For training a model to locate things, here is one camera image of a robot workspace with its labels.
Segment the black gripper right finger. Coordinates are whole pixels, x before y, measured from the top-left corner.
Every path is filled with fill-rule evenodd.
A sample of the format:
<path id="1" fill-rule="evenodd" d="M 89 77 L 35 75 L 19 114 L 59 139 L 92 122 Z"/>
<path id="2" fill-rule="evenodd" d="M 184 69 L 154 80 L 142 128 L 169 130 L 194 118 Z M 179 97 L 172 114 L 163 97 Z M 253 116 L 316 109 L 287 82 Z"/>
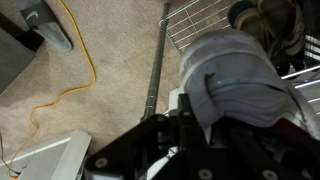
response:
<path id="1" fill-rule="evenodd" d="M 267 128 L 223 118 L 214 125 L 222 180 L 320 180 L 320 144 L 286 120 Z"/>

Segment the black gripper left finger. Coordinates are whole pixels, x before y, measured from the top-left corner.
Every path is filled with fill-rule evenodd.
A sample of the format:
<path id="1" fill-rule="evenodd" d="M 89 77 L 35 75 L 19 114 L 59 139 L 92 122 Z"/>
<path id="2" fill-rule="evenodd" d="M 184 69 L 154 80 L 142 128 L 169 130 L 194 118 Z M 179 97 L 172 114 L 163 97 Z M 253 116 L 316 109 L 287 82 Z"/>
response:
<path id="1" fill-rule="evenodd" d="M 85 180 L 138 180 L 176 147 L 178 152 L 156 177 L 199 179 L 212 168 L 210 148 L 186 94 L 169 116 L 155 114 L 91 155 L 84 166 Z"/>

